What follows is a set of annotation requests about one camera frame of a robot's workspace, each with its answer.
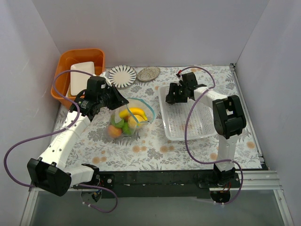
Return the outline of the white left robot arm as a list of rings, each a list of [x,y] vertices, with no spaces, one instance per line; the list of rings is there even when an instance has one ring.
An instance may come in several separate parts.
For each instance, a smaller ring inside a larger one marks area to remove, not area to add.
[[[81,183],[89,188],[99,185],[99,169],[96,166],[83,163],[66,170],[66,161],[101,108],[115,110],[129,103],[104,76],[91,76],[87,88],[80,94],[85,96],[76,96],[62,126],[63,132],[54,138],[38,159],[31,158],[27,164],[33,185],[57,196],[63,196],[70,187]]]

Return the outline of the green toy pepper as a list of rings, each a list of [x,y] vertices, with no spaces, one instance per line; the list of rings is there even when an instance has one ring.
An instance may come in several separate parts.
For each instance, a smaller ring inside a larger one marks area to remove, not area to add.
[[[111,125],[113,125],[116,128],[122,128],[124,125],[124,122],[125,121],[123,118],[116,120],[115,115],[111,116]]]

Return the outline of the peach toy fruit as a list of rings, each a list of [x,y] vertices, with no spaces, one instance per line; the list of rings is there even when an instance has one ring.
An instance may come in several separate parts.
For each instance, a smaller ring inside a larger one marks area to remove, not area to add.
[[[121,128],[117,128],[113,125],[109,125],[108,128],[107,128],[107,132],[108,132],[108,135],[111,137],[111,138],[118,138],[122,135],[122,129]]]

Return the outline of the yellow toy lemon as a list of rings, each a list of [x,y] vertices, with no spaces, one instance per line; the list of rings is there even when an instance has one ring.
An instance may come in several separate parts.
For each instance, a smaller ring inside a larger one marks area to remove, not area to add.
[[[138,129],[143,125],[142,122],[145,122],[145,120],[140,115],[134,115],[130,116],[127,122],[130,128]]]

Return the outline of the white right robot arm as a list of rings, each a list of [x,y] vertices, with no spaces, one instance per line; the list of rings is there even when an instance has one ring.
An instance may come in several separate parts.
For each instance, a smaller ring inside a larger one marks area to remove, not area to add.
[[[219,135],[217,159],[212,162],[213,170],[203,181],[218,187],[226,186],[236,174],[234,160],[238,137],[246,127],[246,117],[239,96],[226,96],[215,92],[212,87],[199,84],[193,72],[177,75],[178,83],[171,83],[166,103],[186,103],[189,99],[210,107],[213,111],[214,129]]]

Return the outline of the clear zip top bag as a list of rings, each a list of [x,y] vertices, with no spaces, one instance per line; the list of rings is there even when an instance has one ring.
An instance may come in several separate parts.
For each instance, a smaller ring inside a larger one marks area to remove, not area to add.
[[[106,138],[111,141],[132,136],[154,119],[155,112],[150,105],[140,98],[129,98],[126,105],[111,113]]]

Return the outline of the wrinkled green fruit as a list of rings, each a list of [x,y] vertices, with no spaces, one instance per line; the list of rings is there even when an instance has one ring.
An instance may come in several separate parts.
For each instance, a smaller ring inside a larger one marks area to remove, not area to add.
[[[131,136],[134,134],[135,130],[133,128],[130,128],[128,123],[125,122],[122,127],[122,132],[123,132],[123,134],[125,134],[127,136]]]

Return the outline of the dark purple toy mangosteen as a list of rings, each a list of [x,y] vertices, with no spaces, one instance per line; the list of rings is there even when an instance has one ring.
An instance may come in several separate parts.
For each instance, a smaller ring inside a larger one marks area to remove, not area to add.
[[[176,103],[176,101],[174,100],[174,96],[170,96],[170,95],[166,96],[166,102],[171,105]]]

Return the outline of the yellow toy banana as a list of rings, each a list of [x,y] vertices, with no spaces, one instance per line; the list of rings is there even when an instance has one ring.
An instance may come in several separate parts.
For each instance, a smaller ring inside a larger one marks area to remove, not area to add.
[[[129,116],[131,113],[133,115],[141,116],[145,121],[148,120],[145,111],[143,109],[137,108],[137,107],[131,107],[129,109],[122,110],[121,112],[119,112],[119,117],[125,118],[125,117]]]

